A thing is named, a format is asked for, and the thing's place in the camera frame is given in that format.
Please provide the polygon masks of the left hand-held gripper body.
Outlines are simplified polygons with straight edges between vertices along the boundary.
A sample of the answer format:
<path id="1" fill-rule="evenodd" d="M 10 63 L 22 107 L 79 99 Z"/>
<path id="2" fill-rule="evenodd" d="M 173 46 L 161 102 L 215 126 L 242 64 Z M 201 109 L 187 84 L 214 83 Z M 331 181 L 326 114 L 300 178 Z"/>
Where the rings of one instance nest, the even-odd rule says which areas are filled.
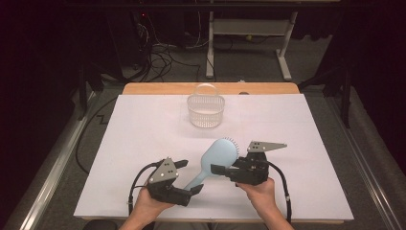
<path id="1" fill-rule="evenodd" d="M 187 206 L 192 196 L 190 191 L 173 186 L 179 176 L 174 163 L 170 157 L 163 159 L 147 180 L 147 190 L 158 201 Z"/>

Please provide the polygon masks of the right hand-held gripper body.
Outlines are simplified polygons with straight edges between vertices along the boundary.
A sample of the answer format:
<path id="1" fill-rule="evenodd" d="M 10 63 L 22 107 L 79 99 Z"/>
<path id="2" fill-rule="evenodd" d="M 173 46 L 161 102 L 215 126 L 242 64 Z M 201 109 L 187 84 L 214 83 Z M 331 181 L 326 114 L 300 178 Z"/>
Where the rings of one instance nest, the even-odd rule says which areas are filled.
<path id="1" fill-rule="evenodd" d="M 226 169 L 225 176 L 236 183 L 259 185 L 266 181 L 269 168 L 272 167 L 281 177 L 282 185 L 286 185 L 286 179 L 281 169 L 269 162 L 266 152 L 286 148 L 287 144 L 252 141 L 245 157 L 239 157 L 231 169 Z"/>

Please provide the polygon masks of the light blue hairbrush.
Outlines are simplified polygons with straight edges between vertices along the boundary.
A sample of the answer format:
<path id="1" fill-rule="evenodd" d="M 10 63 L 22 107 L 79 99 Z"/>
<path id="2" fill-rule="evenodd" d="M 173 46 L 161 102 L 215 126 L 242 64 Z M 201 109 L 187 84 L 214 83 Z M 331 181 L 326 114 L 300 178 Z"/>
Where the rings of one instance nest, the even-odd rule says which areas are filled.
<path id="1" fill-rule="evenodd" d="M 215 140 L 201 157 L 200 173 L 185 187 L 185 190 L 203 183 L 208 176 L 214 176 L 211 170 L 212 165 L 230 168 L 237 160 L 238 146 L 233 139 L 220 138 Z"/>

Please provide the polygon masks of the white plastic slotted basket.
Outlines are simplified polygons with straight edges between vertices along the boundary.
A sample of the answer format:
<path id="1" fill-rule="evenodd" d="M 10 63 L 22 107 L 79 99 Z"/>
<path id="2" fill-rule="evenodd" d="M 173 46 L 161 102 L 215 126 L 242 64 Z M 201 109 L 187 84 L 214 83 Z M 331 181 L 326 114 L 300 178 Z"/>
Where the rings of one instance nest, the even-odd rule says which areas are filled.
<path id="1" fill-rule="evenodd" d="M 190 122 L 199 128 L 218 127 L 223 118 L 225 99 L 210 83 L 200 83 L 187 98 Z"/>

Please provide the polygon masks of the person's right hand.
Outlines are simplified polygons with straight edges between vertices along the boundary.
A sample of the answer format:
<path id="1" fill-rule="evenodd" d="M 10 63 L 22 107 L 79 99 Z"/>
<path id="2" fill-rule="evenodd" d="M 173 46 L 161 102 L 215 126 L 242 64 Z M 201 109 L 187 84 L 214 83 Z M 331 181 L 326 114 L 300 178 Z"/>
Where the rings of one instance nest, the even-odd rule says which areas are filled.
<path id="1" fill-rule="evenodd" d="M 243 183 L 237 183 L 237 185 L 247 194 L 262 219 L 271 217 L 278 210 L 275 201 L 275 182 L 272 178 L 267 178 L 256 186 Z"/>

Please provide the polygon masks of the person's left hand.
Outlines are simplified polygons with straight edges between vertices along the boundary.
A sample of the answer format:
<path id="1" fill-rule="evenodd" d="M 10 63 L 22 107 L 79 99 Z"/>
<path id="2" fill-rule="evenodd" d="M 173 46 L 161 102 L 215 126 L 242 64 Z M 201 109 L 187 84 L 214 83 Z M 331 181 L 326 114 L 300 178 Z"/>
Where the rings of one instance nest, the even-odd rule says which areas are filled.
<path id="1" fill-rule="evenodd" d="M 153 222 L 161 213 L 173 204 L 158 201 L 151 197 L 147 188 L 140 190 L 131 216 L 143 223 Z"/>

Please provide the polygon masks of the white table cover board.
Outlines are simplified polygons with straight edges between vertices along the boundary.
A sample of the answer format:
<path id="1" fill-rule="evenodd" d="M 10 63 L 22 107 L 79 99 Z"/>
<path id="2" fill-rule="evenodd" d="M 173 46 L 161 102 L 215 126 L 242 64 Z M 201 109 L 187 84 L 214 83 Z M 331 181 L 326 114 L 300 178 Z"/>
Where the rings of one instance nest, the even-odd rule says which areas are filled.
<path id="1" fill-rule="evenodd" d="M 122 95 L 110 117 L 79 198 L 78 218 L 125 218 L 131 184 L 142 184 L 142 168 L 170 157 L 186 159 L 174 185 L 185 187 L 200 172 L 201 155 L 219 138 L 230 138 L 244 154 L 252 141 L 287 144 L 271 150 L 279 208 L 295 221 L 344 221 L 352 211 L 302 94 L 228 95 L 222 123 L 193 126 L 184 95 Z"/>

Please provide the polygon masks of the black stand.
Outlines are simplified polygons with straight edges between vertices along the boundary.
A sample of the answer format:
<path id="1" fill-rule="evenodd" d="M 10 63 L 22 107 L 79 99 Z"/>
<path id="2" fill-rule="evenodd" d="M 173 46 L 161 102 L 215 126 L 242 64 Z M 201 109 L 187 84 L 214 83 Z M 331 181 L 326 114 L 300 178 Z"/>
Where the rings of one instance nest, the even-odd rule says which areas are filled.
<path id="1" fill-rule="evenodd" d="M 347 65 L 340 64 L 326 71 L 318 71 L 309 80 L 298 84 L 300 90 L 310 85 L 323 84 L 322 90 L 325 97 L 341 95 L 340 118 L 346 128 L 350 128 L 350 88 L 351 74 Z"/>
<path id="2" fill-rule="evenodd" d="M 84 62 L 79 68 L 79 120 L 81 121 L 88 110 L 88 89 L 92 92 L 102 92 L 102 75 L 98 66 L 93 62 Z"/>

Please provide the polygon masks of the metal floor rail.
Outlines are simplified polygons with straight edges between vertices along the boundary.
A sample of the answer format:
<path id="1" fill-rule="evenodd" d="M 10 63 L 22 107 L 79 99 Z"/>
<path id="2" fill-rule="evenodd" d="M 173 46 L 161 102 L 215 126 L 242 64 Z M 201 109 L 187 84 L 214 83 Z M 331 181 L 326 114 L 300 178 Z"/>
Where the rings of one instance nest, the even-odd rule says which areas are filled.
<path id="1" fill-rule="evenodd" d="M 370 197 L 383 222 L 385 223 L 385 226 L 388 230 L 406 230 L 406 227 L 401 225 L 400 219 L 396 216 L 395 210 L 391 206 L 383 187 L 379 184 L 377 178 L 373 174 L 372 168 L 368 163 L 368 159 L 365 157 L 364 151 L 362 151 L 359 145 L 356 143 L 355 137 L 350 128 L 346 127 L 342 121 L 339 106 L 332 98 L 326 98 L 326 101 L 346 136 L 351 148 L 352 157 L 354 158 L 356 168 L 363 178 Z"/>
<path id="2" fill-rule="evenodd" d="M 31 208 L 18 227 L 18 230 L 35 230 L 39 224 L 64 174 L 79 136 L 87 123 L 89 111 L 93 108 L 97 99 L 98 95 L 95 92 L 91 92 L 86 96 L 85 102 L 88 105 L 87 109 L 82 112 L 81 109 L 77 107 L 74 115 L 59 135 L 56 144 L 49 154 L 51 160 L 45 162 L 47 173 L 44 173 L 42 176 L 40 190 L 36 194 Z"/>

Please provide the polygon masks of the white metal frame stand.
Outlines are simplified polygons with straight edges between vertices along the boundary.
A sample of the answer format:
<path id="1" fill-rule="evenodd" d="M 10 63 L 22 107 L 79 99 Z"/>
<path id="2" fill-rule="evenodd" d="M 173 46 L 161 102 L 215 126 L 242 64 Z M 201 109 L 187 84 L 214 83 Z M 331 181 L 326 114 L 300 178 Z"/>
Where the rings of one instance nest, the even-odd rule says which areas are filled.
<path id="1" fill-rule="evenodd" d="M 283 45 L 275 51 L 277 60 L 285 81 L 292 81 L 292 77 L 285 59 L 285 53 L 296 24 L 298 13 L 292 12 L 289 19 L 262 20 L 262 19 L 220 19 L 214 18 L 210 12 L 208 52 L 206 58 L 206 77 L 214 77 L 214 36 L 215 35 L 259 35 L 282 36 Z"/>

